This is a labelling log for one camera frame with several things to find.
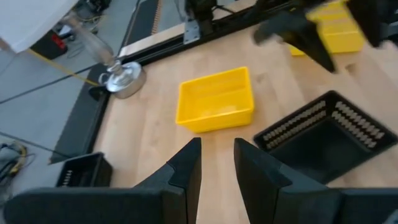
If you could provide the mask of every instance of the metal bracket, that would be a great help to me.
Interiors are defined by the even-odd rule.
[[[184,44],[190,44],[200,39],[199,24],[194,19],[185,21]]]

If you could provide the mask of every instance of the black crate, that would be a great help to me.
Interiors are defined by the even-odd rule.
[[[336,91],[255,135],[284,164],[326,184],[397,143],[397,136]]]
[[[109,187],[112,167],[102,152],[65,161],[56,187]]]

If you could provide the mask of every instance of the white cloth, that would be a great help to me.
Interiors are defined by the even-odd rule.
[[[0,38],[16,53],[36,43],[78,0],[0,0]]]

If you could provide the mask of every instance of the cable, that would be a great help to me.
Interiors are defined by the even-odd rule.
[[[35,146],[35,147],[37,147],[38,149],[42,149],[42,150],[45,150],[45,151],[52,152],[52,153],[54,153],[54,154],[58,154],[59,156],[63,156],[63,157],[65,157],[65,158],[71,158],[71,156],[68,156],[68,155],[66,155],[66,154],[62,154],[61,152],[57,152],[57,151],[55,151],[55,150],[53,150],[53,149],[49,149],[49,148],[47,148],[47,147],[41,146],[41,145],[39,145],[39,144],[36,144],[36,143],[34,143],[34,142],[31,142],[31,141],[28,141],[28,140],[25,140],[25,139],[21,139],[21,138],[19,138],[19,137],[12,136],[12,135],[10,135],[10,134],[6,134],[6,133],[1,132],[1,131],[0,131],[0,135],[2,135],[2,136],[4,136],[4,137],[7,137],[7,138],[9,138],[9,139],[15,139],[15,140],[17,140],[17,141],[26,143],[26,144],[31,145],[31,146]]]
[[[7,177],[0,185],[0,208],[3,208],[6,202],[12,198],[11,180],[12,177]]]
[[[17,54],[13,54],[12,59],[6,64],[6,66],[3,67],[2,70],[0,70],[0,74],[2,74],[3,71],[6,71],[6,69],[11,65],[11,63],[14,61],[16,56],[17,56]]]
[[[75,78],[78,78],[78,79],[80,79],[80,80],[83,80],[84,82],[87,82],[87,83],[90,84],[90,85],[99,86],[97,83],[95,83],[95,82],[93,82],[93,81],[91,81],[91,80],[88,80],[88,79],[86,79],[86,78],[83,78],[83,77],[77,75],[76,73],[70,71],[69,69],[67,69],[67,68],[65,68],[65,67],[63,67],[63,66],[61,66],[61,65],[59,65],[59,64],[57,64],[57,63],[55,63],[55,62],[53,62],[53,61],[51,61],[50,59],[48,59],[48,58],[42,56],[41,54],[38,54],[38,53],[34,52],[34,51],[31,50],[31,49],[28,49],[27,51],[28,51],[29,53],[35,55],[36,57],[42,59],[43,61],[49,63],[51,66],[53,66],[53,67],[55,67],[55,68],[61,70],[62,72],[68,74],[68,75],[71,75],[71,76],[73,76],[73,77],[75,77]]]
[[[20,170],[25,169],[26,167],[29,167],[29,166],[35,161],[35,159],[36,159],[36,153],[30,153],[30,154],[26,155],[26,156],[25,156],[25,159],[28,158],[29,156],[33,156],[33,159],[32,159],[28,164],[25,164],[24,166],[22,166],[22,167],[20,168]]]
[[[20,170],[23,164],[25,164],[26,161],[26,155],[27,155],[27,149],[25,146],[23,146],[21,143],[14,141],[13,142],[16,147],[19,148],[19,151],[13,148],[13,145],[9,145],[7,148],[13,149],[14,151],[18,152],[21,154],[21,156],[18,159],[17,164],[15,164],[12,169],[10,170],[9,175],[15,176]]]
[[[15,100],[15,99],[17,99],[17,98],[20,98],[20,97],[22,97],[22,96],[24,96],[24,95],[26,95],[26,94],[32,93],[32,92],[34,92],[34,91],[36,91],[36,90],[45,88],[45,87],[50,86],[50,85],[53,85],[53,84],[56,84],[56,83],[58,83],[58,82],[60,82],[60,81],[62,81],[62,80],[66,80],[67,78],[70,78],[70,77],[72,77],[72,76],[71,76],[71,75],[67,75],[67,76],[65,76],[65,77],[56,79],[56,80],[54,80],[54,81],[52,81],[52,82],[49,82],[49,83],[43,84],[43,85],[41,85],[41,86],[35,87],[35,88],[31,89],[31,90],[27,90],[27,91],[25,91],[25,92],[23,92],[23,93],[19,93],[19,94],[15,95],[15,96],[12,96],[12,97],[10,97],[10,98],[7,98],[7,99],[5,99],[5,100],[0,101],[0,105],[3,104],[3,103],[7,103],[8,101],[11,101],[11,100]]]
[[[229,12],[229,13],[231,13],[231,14],[235,14],[235,11],[230,10],[230,9],[228,9],[227,7],[224,7],[224,6],[216,5],[216,6],[212,9],[212,11],[214,11],[214,10],[216,10],[216,9],[220,9],[220,10],[222,10],[222,11],[226,11],[226,12]]]

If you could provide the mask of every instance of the yellow cable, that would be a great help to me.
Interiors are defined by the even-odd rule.
[[[21,167],[25,164],[26,155],[27,155],[27,149],[25,146],[23,146],[21,143],[19,143],[17,141],[14,141],[14,144],[18,147],[21,156],[19,157],[17,164],[15,164],[15,166],[13,168],[11,168],[11,170],[10,170],[11,175],[15,175],[19,172]]]
[[[78,79],[80,79],[80,80],[83,80],[84,82],[87,82],[87,83],[90,84],[90,85],[98,86],[98,83],[95,83],[95,82],[93,82],[93,81],[88,80],[87,78],[83,78],[83,77],[77,75],[75,72],[72,72],[71,70],[69,70],[69,69],[67,69],[67,68],[65,68],[65,67],[63,67],[63,66],[61,66],[60,64],[57,64],[57,63],[51,61],[50,59],[48,59],[48,58],[42,56],[41,54],[38,54],[38,53],[34,52],[34,51],[31,50],[31,49],[28,49],[27,51],[28,51],[29,53],[31,53],[32,55],[35,55],[36,57],[42,59],[43,61],[49,63],[51,66],[53,66],[53,67],[55,67],[55,68],[61,70],[62,72],[66,73],[66,74],[68,74],[68,75],[71,75],[71,76],[73,76],[73,77],[75,77],[75,78],[78,78]]]

